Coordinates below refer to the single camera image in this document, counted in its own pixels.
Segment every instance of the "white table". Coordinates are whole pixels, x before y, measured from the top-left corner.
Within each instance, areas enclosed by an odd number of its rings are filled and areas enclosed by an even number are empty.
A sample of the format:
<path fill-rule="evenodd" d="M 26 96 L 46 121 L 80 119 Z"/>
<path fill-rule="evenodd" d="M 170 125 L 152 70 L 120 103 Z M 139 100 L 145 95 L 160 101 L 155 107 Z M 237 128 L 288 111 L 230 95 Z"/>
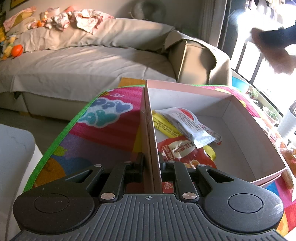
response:
<path fill-rule="evenodd" d="M 41 159 L 33 135 L 25 130 L 0 124 L 0 240 L 18 232 L 12 205 Z"/>

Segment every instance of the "red snack package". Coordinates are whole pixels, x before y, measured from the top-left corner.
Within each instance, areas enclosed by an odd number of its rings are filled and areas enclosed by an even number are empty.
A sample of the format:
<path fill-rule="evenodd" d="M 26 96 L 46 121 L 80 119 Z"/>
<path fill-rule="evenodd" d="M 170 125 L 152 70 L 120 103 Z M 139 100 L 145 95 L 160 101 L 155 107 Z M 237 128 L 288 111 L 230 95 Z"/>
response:
<path fill-rule="evenodd" d="M 194 143 L 185 136 L 168 138 L 159 142 L 157 149 L 162 154 L 164 161 L 180 161 L 187 168 L 196 168 L 198 164 L 205 164 L 216 168 L 215 163 L 206 154 L 205 150 L 203 148 L 197 149 Z M 163 182 L 162 186 L 164 193 L 174 192 L 171 182 Z"/>

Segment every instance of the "silver screw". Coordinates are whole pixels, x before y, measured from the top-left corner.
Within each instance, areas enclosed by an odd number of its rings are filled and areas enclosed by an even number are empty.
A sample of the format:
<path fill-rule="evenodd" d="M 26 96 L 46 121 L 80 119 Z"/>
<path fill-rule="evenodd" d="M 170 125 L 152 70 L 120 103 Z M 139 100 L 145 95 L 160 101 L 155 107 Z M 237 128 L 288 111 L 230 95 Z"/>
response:
<path fill-rule="evenodd" d="M 197 198 L 197 195 L 193 192 L 186 192 L 186 193 L 183 193 L 182 197 L 187 200 L 193 200 Z"/>
<path fill-rule="evenodd" d="M 101 198 L 104 200 L 112 200 L 113 198 L 115 198 L 115 195 L 110 192 L 105 192 L 101 195 Z"/>

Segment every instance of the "sofa seat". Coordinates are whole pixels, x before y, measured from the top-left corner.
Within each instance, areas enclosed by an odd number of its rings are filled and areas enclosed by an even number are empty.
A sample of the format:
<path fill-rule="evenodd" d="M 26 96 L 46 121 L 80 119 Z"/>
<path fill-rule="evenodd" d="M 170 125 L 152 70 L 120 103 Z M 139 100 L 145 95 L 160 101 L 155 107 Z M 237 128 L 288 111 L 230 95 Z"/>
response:
<path fill-rule="evenodd" d="M 122 77 L 176 82 L 166 56 L 130 47 L 35 51 L 2 61 L 0 66 L 1 82 L 6 87 L 2 92 L 21 91 L 83 102 L 117 87 Z"/>

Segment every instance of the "sofa backrest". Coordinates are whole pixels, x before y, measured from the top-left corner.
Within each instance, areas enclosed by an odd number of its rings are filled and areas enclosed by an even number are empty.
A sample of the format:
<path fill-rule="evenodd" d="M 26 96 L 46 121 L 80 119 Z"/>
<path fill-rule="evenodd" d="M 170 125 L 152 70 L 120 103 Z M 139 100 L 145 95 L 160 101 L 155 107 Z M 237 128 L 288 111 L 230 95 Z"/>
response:
<path fill-rule="evenodd" d="M 102 22 L 94 35 L 71 26 L 64 31 L 36 28 L 19 35 L 15 44 L 23 45 L 25 52 L 86 45 L 132 47 L 161 52 L 165 39 L 172 30 L 174 27 L 162 23 L 117 18 Z"/>

